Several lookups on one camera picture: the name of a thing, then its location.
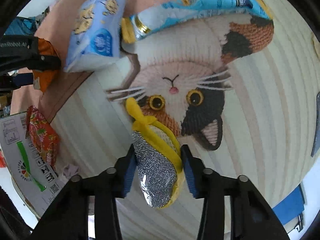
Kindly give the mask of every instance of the black pupil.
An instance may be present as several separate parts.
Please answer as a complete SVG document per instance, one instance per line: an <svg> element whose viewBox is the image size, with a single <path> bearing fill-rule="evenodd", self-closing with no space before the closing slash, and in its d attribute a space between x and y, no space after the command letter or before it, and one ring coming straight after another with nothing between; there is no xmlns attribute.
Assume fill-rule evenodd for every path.
<svg viewBox="0 0 320 240"><path fill-rule="evenodd" d="M162 106L162 100L160 98L154 98L152 100L152 106L154 108L160 108Z"/></svg>
<svg viewBox="0 0 320 240"><path fill-rule="evenodd" d="M198 93L192 93L190 96L190 102L193 105L198 105L200 103L200 95Z"/></svg>

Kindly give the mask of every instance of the silver glitter fabric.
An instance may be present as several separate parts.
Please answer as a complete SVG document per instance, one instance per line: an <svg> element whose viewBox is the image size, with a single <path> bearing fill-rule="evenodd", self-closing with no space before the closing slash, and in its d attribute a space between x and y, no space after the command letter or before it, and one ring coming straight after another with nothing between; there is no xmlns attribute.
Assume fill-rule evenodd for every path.
<svg viewBox="0 0 320 240"><path fill-rule="evenodd" d="M161 208L168 203L177 173L173 164L134 131L132 134L140 187L149 206Z"/></svg>

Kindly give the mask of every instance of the blue logo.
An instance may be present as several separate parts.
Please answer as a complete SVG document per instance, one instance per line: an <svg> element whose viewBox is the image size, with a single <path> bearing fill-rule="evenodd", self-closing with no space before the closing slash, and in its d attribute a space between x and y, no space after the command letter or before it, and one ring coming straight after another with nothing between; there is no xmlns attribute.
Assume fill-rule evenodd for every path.
<svg viewBox="0 0 320 240"><path fill-rule="evenodd" d="M106 29L96 31L91 39L91 48L98 54L112 57L112 36Z"/></svg>

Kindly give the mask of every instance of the light blue package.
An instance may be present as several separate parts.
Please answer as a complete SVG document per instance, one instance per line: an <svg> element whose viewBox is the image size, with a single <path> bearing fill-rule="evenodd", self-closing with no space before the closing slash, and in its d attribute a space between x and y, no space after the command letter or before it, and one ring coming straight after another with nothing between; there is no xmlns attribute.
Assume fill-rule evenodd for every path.
<svg viewBox="0 0 320 240"><path fill-rule="evenodd" d="M125 1L87 0L81 6L70 36L65 72L97 70L120 57Z"/></svg>
<svg viewBox="0 0 320 240"><path fill-rule="evenodd" d="M123 39L132 43L190 19L231 13L248 13L270 19L256 0L174 0L131 16L126 21L130 26L122 25Z"/></svg>

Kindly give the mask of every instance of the green object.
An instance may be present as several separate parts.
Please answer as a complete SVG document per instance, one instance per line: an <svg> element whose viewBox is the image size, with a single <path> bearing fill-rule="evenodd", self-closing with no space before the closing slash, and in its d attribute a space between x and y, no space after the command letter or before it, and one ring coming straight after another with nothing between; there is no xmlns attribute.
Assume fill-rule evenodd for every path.
<svg viewBox="0 0 320 240"><path fill-rule="evenodd" d="M22 159L23 159L23 162L26 166L26 170L27 172L29 173L31 179L36 183L36 185L39 187L39 189L42 191L44 191L46 189L45 186L43 186L40 182L38 182L32 175L31 175L31 172L30 172L30 164L29 164L29 159L28 159L28 155L27 155L27 152L26 152L26 149L24 148L23 146L23 143L22 142L17 142L17 146L20 150L20 153L21 153L21 156L22 156Z"/></svg>

